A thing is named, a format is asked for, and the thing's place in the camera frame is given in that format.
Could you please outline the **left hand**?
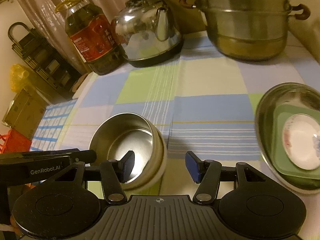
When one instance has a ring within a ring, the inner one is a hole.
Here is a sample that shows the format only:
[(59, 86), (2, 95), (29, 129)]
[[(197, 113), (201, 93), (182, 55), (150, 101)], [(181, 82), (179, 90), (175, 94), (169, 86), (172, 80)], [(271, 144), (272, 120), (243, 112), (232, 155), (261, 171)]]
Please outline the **left hand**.
[(21, 235), (21, 232), (17, 226), (17, 223), (16, 223), (16, 220), (14, 219), (13, 216), (10, 216), (10, 225), (12, 226), (14, 232), (17, 234), (17, 235)]

